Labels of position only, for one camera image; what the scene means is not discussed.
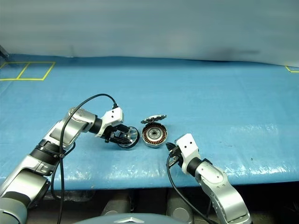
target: motor part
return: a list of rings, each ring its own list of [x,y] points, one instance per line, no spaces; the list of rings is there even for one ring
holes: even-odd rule
[[[154,115],[141,121],[142,124],[146,124],[142,130],[142,139],[147,146],[157,148],[166,141],[168,135],[166,127],[156,122],[166,117],[166,115]]]
[[[139,132],[135,127],[128,127],[128,132],[120,132],[118,138],[127,139],[130,143],[119,143],[118,145],[122,148],[129,149],[135,146],[139,140]]]

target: black wire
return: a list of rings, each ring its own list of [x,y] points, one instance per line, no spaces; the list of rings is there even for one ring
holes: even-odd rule
[[[177,189],[176,185],[174,184],[171,174],[170,174],[170,168],[169,168],[169,159],[170,159],[170,155],[167,158],[167,162],[166,162],[166,168],[167,168],[167,175],[169,178],[169,181],[172,185],[172,187],[175,189],[175,191],[177,192],[177,194],[184,200],[184,202],[186,202],[195,212],[197,212],[199,214],[199,216],[201,216],[207,223],[209,224],[217,224],[215,221],[209,219],[208,217],[206,217],[204,214],[202,214],[197,208],[195,208],[189,201],[187,198],[185,198],[185,196]]]
[[[79,104],[69,115],[69,117],[66,119],[64,125],[62,126],[61,129],[61,133],[60,133],[60,141],[59,141],[59,154],[60,154],[60,175],[61,175],[61,196],[60,196],[60,209],[59,209],[59,215],[58,215],[58,220],[57,220],[57,224],[60,224],[61,222],[61,218],[62,218],[62,210],[63,210],[63,205],[64,205],[64,164],[63,164],[63,157],[65,156],[65,154],[63,153],[63,141],[64,141],[64,131],[65,128],[67,126],[67,124],[69,123],[69,121],[71,120],[72,116],[77,112],[77,110],[80,109],[80,107],[82,107],[84,104],[86,104],[88,101],[96,98],[96,97],[100,97],[100,96],[106,96],[109,97],[110,99],[112,99],[113,101],[113,108],[117,107],[117,103],[116,101],[109,96],[108,94],[105,93],[100,93],[97,95],[94,95],[86,100],[84,100],[81,104]]]
[[[70,150],[68,150],[64,155],[67,156],[71,151],[74,150],[74,148],[76,147],[76,143],[74,142],[72,148]],[[56,174],[56,171],[57,171],[57,167],[59,165],[60,162],[58,162],[56,164],[56,166],[54,167],[54,170],[53,170],[53,173],[52,173],[52,177],[51,177],[51,185],[50,185],[50,192],[52,194],[52,197],[56,200],[60,200],[60,196],[57,196],[54,192],[54,179],[55,179],[55,174]]]
[[[207,210],[206,210],[206,217],[209,217],[210,215],[211,206],[212,206],[212,200],[210,199],[209,205],[207,206]]]

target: copper coil winding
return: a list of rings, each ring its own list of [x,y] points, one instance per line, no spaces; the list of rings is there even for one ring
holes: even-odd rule
[[[147,132],[148,132],[148,130],[150,130],[152,128],[157,128],[157,129],[161,130],[162,137],[159,138],[159,140],[154,140],[154,139],[150,140],[148,138]],[[147,126],[144,127],[144,129],[142,130],[142,135],[143,135],[144,140],[147,143],[153,144],[153,145],[158,145],[158,144],[161,144],[162,142],[165,141],[165,139],[167,137],[167,131],[166,131],[166,128],[163,125],[157,124],[157,123],[153,123],[153,124],[149,124],[149,125],[147,125]]]

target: gray wall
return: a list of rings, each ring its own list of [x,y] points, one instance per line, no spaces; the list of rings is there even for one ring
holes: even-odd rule
[[[10,53],[299,66],[299,0],[1,0]]]

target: blue plastic sheet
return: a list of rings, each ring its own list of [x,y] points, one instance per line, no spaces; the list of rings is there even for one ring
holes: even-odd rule
[[[232,184],[299,180],[299,74],[261,63],[125,57],[60,58],[15,55],[15,62],[56,62],[44,81],[0,81],[0,183],[69,108],[97,93],[111,94],[125,125],[161,121],[173,142],[191,133],[201,157],[222,168]],[[0,79],[16,78],[26,63],[6,64]],[[30,64],[20,76],[44,77],[51,63]],[[101,117],[112,107],[98,98],[85,109]],[[83,133],[65,160],[66,189],[170,186],[166,146],[142,139],[123,150]],[[198,186],[178,166],[178,186]],[[57,174],[55,187],[60,188]]]

